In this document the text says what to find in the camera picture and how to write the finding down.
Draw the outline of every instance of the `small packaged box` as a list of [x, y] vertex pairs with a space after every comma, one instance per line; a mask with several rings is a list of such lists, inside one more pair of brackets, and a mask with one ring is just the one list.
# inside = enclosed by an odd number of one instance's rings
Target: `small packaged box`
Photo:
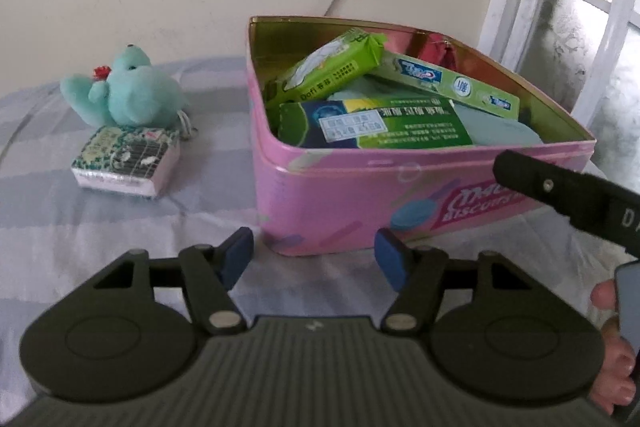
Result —
[[81, 187], [155, 198], [179, 157], [177, 130], [100, 127], [71, 170]]
[[382, 63], [370, 74], [398, 82], [404, 87], [436, 92], [495, 116], [517, 120], [520, 112], [517, 96], [418, 58], [385, 51]]

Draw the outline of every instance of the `red flower on plush toy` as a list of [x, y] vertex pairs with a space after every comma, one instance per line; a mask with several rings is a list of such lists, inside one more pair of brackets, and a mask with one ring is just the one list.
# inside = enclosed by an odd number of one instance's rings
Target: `red flower on plush toy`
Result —
[[94, 70], [94, 80], [99, 82], [100, 80], [106, 80], [111, 73], [111, 68], [108, 66], [100, 66]]

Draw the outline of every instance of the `bed sheet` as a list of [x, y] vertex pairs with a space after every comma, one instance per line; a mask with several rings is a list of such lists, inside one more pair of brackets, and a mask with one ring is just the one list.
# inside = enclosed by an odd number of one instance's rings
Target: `bed sheet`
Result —
[[[57, 84], [0, 99], [0, 423], [34, 396], [18, 360], [24, 328], [129, 248], [170, 257], [251, 227], [255, 258], [231, 292], [249, 320], [364, 314], [378, 323], [395, 298], [370, 251], [287, 259], [260, 241], [243, 57], [164, 68], [182, 83], [200, 132], [184, 143], [166, 195], [155, 201], [76, 185], [69, 165], [94, 130], [68, 108]], [[430, 245], [460, 259], [499, 251], [595, 323], [604, 317], [588, 305], [591, 288], [628, 259], [549, 209]], [[156, 296], [184, 311], [178, 292]], [[447, 292], [443, 310], [469, 298]]]

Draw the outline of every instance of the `tissue pack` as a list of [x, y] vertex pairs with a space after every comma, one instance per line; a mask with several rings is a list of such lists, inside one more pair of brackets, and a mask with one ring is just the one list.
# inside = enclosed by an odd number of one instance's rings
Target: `tissue pack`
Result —
[[284, 103], [278, 138], [303, 148], [433, 149], [472, 143], [452, 102], [437, 94]]
[[370, 74], [413, 89], [436, 92], [495, 116], [518, 119], [520, 100], [517, 96], [417, 58], [385, 51], [381, 64]]
[[180, 157], [176, 130], [100, 127], [71, 165], [81, 187], [156, 197]]

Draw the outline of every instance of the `teal plush animal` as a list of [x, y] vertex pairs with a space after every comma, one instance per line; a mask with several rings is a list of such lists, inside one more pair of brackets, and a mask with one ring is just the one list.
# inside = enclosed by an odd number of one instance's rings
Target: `teal plush animal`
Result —
[[95, 78], [75, 74], [60, 82], [62, 96], [87, 124], [170, 128], [186, 106], [180, 84], [154, 68], [139, 47], [130, 44], [111, 68]]

